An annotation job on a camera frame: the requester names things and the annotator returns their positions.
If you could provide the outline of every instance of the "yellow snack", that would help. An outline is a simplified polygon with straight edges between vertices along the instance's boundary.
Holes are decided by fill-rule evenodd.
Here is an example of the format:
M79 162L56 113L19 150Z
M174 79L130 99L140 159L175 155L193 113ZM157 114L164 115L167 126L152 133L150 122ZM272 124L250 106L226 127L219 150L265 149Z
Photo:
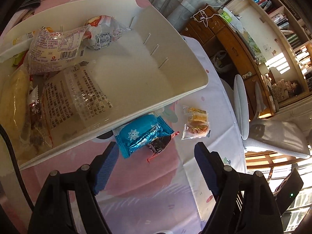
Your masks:
M0 101L0 124L7 132L17 158L29 144L28 95L29 74L22 65L5 82Z

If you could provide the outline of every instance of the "snowflake pattern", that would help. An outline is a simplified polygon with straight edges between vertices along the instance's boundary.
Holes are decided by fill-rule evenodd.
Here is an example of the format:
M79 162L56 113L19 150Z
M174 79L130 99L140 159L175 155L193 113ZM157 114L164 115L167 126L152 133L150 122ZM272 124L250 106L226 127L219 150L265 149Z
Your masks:
M139 137L139 132L135 129L135 130L130 130L130 132L128 133L128 138L133 141L135 139L137 139Z

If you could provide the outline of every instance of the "dark candy wrapper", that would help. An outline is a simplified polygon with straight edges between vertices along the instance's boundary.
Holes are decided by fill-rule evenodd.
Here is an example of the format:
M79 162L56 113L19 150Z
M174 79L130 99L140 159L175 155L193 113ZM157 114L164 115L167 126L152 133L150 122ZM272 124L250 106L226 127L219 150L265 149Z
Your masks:
M151 158L147 159L147 161L149 162L153 157L161 153L167 147L167 145L172 140L172 138L178 135L179 133L180 132L178 131L178 132L172 133L171 135L158 137L154 141L152 141L150 144L147 144L147 146L154 153Z

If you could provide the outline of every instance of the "chair backrest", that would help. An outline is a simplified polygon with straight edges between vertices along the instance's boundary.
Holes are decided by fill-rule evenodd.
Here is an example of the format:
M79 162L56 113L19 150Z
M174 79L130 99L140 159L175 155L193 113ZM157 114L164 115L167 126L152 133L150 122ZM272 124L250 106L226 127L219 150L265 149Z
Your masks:
M249 137L243 144L247 149L260 147L293 157L310 156L304 134L292 122L254 119L250 122Z
M234 113L241 137L246 140L249 134L249 111L246 89L240 75L236 75L234 80Z

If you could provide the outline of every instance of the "small snack packet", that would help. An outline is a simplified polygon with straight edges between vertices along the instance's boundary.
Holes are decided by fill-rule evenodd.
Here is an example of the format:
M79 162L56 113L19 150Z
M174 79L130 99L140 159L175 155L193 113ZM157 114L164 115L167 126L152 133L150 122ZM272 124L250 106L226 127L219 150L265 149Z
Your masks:
M207 111L183 107L187 123L184 125L182 140L206 137L209 132Z
M113 130L124 158L137 149L150 144L158 137L171 136L174 131L154 113L143 115L132 122Z
M35 148L35 153L42 154L52 149L52 141L42 117L42 107L39 102L38 86L33 89L28 98L30 108L31 132L30 144Z
M90 18L85 26L89 26L86 32L85 45L94 50L100 50L118 40L129 28L119 23L115 18L102 15Z
M173 139L173 137L177 136L180 132L174 132L171 135L157 137L154 141L147 144L147 146L151 149L151 151L154 153L152 157L147 159L147 162L149 162L152 158L155 156L158 156L159 153L163 152L164 149L168 146L169 142Z

